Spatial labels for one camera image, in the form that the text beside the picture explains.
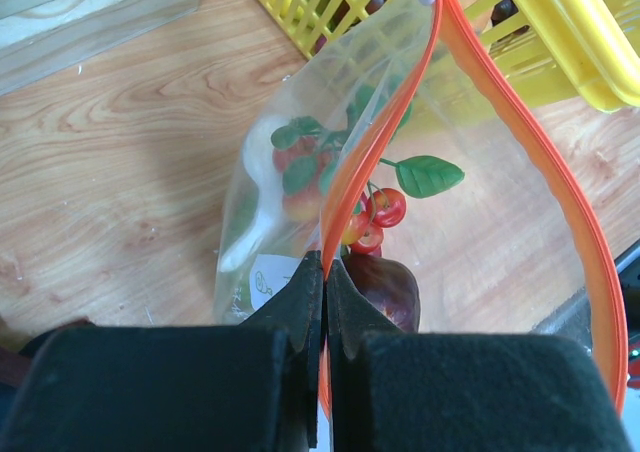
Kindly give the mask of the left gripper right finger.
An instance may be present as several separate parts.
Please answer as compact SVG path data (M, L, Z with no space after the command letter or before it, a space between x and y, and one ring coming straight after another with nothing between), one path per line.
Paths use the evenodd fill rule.
M557 335L410 334L340 261L325 289L336 451L627 451L594 361Z

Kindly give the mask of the clear zip top bag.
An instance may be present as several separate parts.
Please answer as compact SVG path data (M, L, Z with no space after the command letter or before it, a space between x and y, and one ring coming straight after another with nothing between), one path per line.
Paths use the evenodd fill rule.
M429 155L459 166L464 180L441 194L407 199L407 213L370 253L340 245L321 228L287 219L232 272L216 271L213 316L235 324L291 279L310 250L325 263L347 254L400 262L415 276L419 328L438 333L550 333L547 321L573 298L586 299L587 324L574 335L597 364L616 405L624 401L627 332L616 268L585 194L543 125L491 61L457 0L391 0L328 44L284 83L263 114L313 116L346 125L346 107L370 85L391 93L356 122L349 166L378 154ZM257 187L240 171L224 207L220 247L248 227Z

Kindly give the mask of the white toy mushroom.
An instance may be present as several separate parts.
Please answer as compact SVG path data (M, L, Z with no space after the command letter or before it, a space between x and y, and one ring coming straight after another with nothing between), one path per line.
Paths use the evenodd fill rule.
M220 247L219 272L232 272L242 267L283 220L283 187L272 161L271 134L287 123L288 118L284 115L263 114L247 133L239 164L249 183L257 187L256 210L240 236L232 240L229 247Z

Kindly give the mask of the toy cherry bunch with leaves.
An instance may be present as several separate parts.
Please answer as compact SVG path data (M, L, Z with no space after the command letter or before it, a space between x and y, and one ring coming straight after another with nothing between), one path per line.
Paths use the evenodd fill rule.
M464 180L459 166L429 155L390 160L376 154L370 166L348 165L357 157L348 148L356 122L369 105L375 113L381 111L390 95L376 94L364 85L346 107L344 127L331 129L306 115L271 133L272 162L281 179L288 220L311 228L322 223L320 215L339 211L345 219L320 232L339 233L342 247L370 253L380 247L383 231L404 219L409 197L432 197Z

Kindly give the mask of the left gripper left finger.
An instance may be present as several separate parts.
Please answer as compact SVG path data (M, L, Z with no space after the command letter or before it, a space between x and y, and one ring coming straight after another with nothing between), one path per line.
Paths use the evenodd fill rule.
M5 451L306 451L317 444L323 271L300 261L235 326L51 334L1 431Z

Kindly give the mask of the yellow plastic shopping basket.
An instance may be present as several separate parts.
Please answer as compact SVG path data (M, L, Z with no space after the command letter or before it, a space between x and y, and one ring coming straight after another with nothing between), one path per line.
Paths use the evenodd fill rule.
M306 57L390 0L258 0ZM639 104L639 0L460 0L495 65L538 107Z

